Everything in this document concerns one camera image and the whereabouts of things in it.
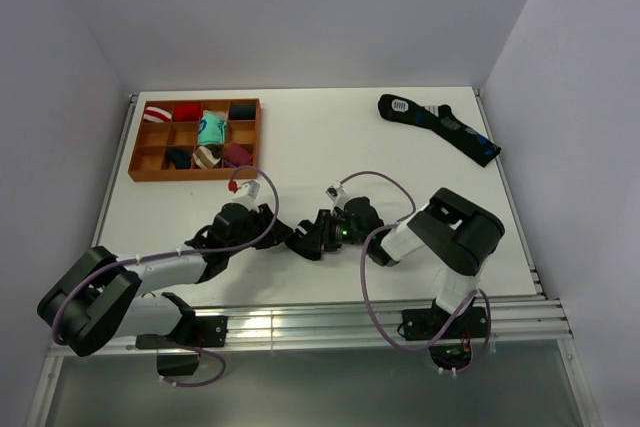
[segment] wooden tray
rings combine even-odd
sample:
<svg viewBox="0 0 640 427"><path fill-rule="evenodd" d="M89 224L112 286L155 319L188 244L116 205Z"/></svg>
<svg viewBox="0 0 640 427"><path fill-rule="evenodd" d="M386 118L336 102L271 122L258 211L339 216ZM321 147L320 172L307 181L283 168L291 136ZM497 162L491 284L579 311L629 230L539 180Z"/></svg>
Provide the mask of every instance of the wooden tray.
<svg viewBox="0 0 640 427"><path fill-rule="evenodd" d="M203 110L227 112L232 103L255 104L255 120L227 120L224 151L235 142L253 154L253 166L258 167L260 150L260 100L259 99L210 99L195 101L149 101L147 107L159 107L171 114L181 103L199 102ZM148 122L144 119L138 127L138 136L129 163L129 176L135 182L160 182L170 180L224 180L231 177L234 167L223 159L213 169L201 169L191 159L190 169L176 169L170 163L165 151L175 147L189 154L197 148L199 122ZM257 173L252 170L240 171L239 179L255 179Z"/></svg>

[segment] black sock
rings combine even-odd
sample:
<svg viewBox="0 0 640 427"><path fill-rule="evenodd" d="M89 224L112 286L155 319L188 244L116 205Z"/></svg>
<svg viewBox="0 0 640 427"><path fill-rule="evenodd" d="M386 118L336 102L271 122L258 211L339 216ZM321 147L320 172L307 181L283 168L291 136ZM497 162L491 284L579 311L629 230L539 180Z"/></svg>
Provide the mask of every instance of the black sock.
<svg viewBox="0 0 640 427"><path fill-rule="evenodd" d="M182 149L168 148L165 152L167 160L176 166L176 169L191 168L191 154Z"/></svg>
<svg viewBox="0 0 640 427"><path fill-rule="evenodd" d="M460 122L446 104L425 108L412 100L384 94L378 101L378 112L390 122L432 130L482 167L502 150L484 135Z"/></svg>

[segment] white wall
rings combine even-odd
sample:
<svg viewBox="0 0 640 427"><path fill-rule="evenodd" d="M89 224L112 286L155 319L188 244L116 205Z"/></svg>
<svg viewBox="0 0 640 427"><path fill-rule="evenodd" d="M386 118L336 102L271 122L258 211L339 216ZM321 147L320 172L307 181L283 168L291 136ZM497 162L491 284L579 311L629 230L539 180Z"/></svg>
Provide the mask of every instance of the white wall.
<svg viewBox="0 0 640 427"><path fill-rule="evenodd" d="M74 0L130 90L484 85L526 0Z"/></svg>
<svg viewBox="0 0 640 427"><path fill-rule="evenodd" d="M89 245L124 97L66 0L0 0L0 419L23 425L51 329L36 305Z"/></svg>
<svg viewBox="0 0 640 427"><path fill-rule="evenodd" d="M606 425L640 418L640 0L529 0L485 104Z"/></svg>

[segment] white tabletop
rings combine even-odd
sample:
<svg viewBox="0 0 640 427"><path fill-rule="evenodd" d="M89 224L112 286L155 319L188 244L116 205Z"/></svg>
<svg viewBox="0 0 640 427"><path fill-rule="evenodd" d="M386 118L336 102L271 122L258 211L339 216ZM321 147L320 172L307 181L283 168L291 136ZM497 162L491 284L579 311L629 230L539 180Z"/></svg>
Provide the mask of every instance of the white tabletop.
<svg viewBox="0 0 640 427"><path fill-rule="evenodd" d="M449 104L462 122L485 133L469 87L273 89L188 92L144 92L138 98L132 127L106 213L100 243L114 253L146 254L177 248L203 225L211 223L229 201L226 181L139 182L127 173L129 160L149 100L260 98L262 132L260 167L273 179L281 198L279 218L291 227L315 220L318 209L330 208L325 189L360 170L378 170L409 190L416 203L426 203L440 187L497 215L506 234L489 258L480 286L490 296L535 295L535 287L516 223L495 162L482 168L434 133L382 120L377 102L384 93L407 97L421 105ZM266 182L258 200L273 199ZM346 184L351 195L366 195L386 222L408 212L395 187L375 177ZM264 306L361 301L360 249L345 246L307 261L284 245L234 256L229 268L200 285L166 289L194 306ZM441 261L428 249L393 268L368 266L369 292L376 300L433 298Z"/></svg>

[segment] teal sock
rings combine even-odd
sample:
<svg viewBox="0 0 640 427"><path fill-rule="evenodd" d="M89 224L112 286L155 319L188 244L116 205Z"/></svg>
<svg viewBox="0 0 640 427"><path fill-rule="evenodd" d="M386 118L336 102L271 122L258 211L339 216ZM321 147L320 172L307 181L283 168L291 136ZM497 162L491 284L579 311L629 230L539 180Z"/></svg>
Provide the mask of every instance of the teal sock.
<svg viewBox="0 0 640 427"><path fill-rule="evenodd" d="M227 123L211 112L204 112L198 128L198 145L224 144Z"/></svg>

